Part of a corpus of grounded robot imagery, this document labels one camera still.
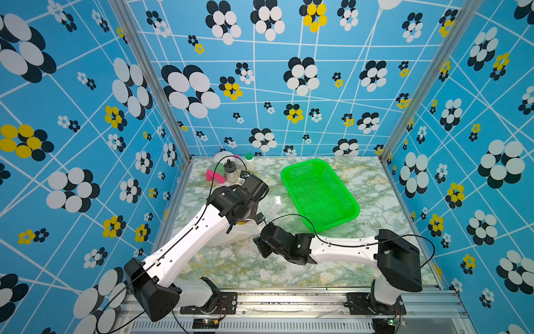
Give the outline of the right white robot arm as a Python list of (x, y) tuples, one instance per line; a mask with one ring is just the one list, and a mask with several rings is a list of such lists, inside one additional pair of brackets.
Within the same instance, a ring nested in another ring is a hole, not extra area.
[(276, 254), (296, 265), (348, 262), (376, 268), (380, 275), (372, 282), (371, 292), (357, 301), (347, 299), (348, 306), (362, 314), (405, 315), (401, 295), (423, 290), (419, 249), (391, 230), (380, 229), (375, 237), (344, 239), (293, 235), (269, 223), (253, 242), (262, 257)]

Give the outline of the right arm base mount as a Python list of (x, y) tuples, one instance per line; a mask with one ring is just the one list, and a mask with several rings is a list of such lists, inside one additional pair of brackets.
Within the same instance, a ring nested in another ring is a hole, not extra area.
[(401, 296), (396, 299), (393, 306), (379, 303), (374, 300), (372, 293), (351, 292), (346, 294), (343, 306), (349, 309), (351, 315), (406, 315), (406, 307)]

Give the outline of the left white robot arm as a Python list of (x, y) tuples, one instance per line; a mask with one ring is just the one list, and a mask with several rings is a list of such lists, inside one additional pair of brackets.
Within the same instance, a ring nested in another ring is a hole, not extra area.
[(151, 321), (159, 321), (175, 308), (214, 311), (220, 290), (210, 279), (178, 280), (188, 262), (221, 233), (230, 233), (240, 221), (254, 220), (268, 185), (248, 174), (240, 185), (211, 191), (207, 202), (169, 242), (144, 260), (129, 260), (124, 267), (128, 289)]

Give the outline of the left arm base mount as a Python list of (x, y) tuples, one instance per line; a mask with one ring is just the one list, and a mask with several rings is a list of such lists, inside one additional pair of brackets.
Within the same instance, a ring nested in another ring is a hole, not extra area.
[(185, 306), (179, 312), (182, 315), (235, 315), (237, 301), (237, 292), (219, 292), (204, 306)]

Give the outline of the translucent white plastic bag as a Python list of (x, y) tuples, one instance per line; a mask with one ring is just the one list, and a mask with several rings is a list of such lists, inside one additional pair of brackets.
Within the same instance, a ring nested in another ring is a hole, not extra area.
[[(282, 208), (281, 197), (269, 196), (267, 198), (267, 204), (260, 205), (259, 208), (261, 209), (261, 213), (265, 216), (265, 220), (270, 221), (276, 217)], [(227, 234), (225, 230), (219, 232), (207, 242), (207, 246), (227, 246), (245, 239), (256, 237), (259, 233), (260, 229), (257, 227), (256, 222), (251, 218), (247, 218), (245, 221), (239, 221), (229, 234)]]

